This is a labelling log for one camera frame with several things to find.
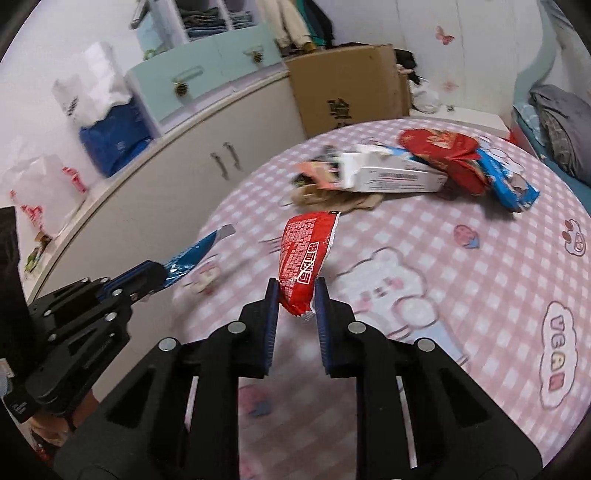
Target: white wall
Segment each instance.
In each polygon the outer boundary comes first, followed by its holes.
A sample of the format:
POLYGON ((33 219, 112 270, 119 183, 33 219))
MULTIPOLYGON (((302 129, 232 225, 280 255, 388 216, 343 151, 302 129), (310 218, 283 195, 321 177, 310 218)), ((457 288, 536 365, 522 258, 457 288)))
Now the white wall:
POLYGON ((51 94, 67 59, 98 40, 115 48, 122 69, 139 63, 141 50, 129 22, 135 0, 41 0, 0 62, 0 173, 7 146, 23 136, 58 154, 88 183, 99 178, 51 94))
MULTIPOLYGON (((515 79, 536 58, 542 42, 537 0, 316 2, 333 21, 337 44, 407 48, 415 54, 418 73, 444 103, 495 113, 505 121, 510 119, 515 79), (446 46, 436 38, 438 26, 455 37, 446 46)), ((576 69, 568 68, 563 51, 558 53, 549 81, 571 91, 576 69)))

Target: drawer knob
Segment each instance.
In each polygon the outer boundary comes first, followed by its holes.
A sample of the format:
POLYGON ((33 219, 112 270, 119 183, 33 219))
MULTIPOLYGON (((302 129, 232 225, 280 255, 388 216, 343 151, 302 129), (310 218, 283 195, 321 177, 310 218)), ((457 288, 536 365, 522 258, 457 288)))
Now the drawer knob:
POLYGON ((262 62, 262 52, 261 51, 254 51, 252 52, 252 61, 256 64, 262 62))
POLYGON ((189 86, 185 82, 174 82, 174 93, 182 97, 189 92, 189 86))

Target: cabinet handle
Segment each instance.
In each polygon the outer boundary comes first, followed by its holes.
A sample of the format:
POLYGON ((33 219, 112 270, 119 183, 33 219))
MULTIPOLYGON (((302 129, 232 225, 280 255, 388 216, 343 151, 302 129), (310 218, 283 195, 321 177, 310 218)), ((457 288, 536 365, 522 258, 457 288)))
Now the cabinet handle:
POLYGON ((217 153, 212 153, 210 155, 218 164, 218 166, 220 167, 221 171, 222 171, 222 177, 224 180, 229 180, 230 177, 228 175, 228 171, 226 170, 226 166, 223 164, 222 159, 220 158, 220 156, 217 153))
POLYGON ((240 166, 240 158, 238 158, 238 155, 236 154, 236 150, 234 149, 234 145, 232 145, 230 142, 224 142, 223 146, 226 147, 230 151, 230 155, 234 159, 234 168, 242 171, 242 167, 240 166))

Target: red snack package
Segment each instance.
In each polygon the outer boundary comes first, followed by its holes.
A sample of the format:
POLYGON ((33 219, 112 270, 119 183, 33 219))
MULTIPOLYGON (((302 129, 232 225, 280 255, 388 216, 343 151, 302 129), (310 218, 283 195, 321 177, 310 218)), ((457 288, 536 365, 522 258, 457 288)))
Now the red snack package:
POLYGON ((313 212, 288 220, 281 238, 279 301, 292 315, 311 310, 314 281, 335 234, 339 212, 313 212))
POLYGON ((478 142, 467 135, 441 130, 406 130, 398 142, 410 153, 443 170, 472 195, 486 192, 489 182, 482 172, 476 151, 478 142))

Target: hanging clothes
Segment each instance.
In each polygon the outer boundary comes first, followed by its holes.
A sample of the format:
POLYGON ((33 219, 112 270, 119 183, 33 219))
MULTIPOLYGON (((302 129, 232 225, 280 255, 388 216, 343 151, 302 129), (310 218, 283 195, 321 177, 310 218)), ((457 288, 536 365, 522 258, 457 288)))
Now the hanging clothes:
POLYGON ((298 11, 310 29, 312 41, 316 46, 326 49, 332 48, 335 35, 330 18, 314 0, 295 0, 295 2, 298 11))
POLYGON ((293 43, 300 50, 313 50, 310 30, 290 0, 261 0, 261 14, 271 25, 280 48, 293 43))

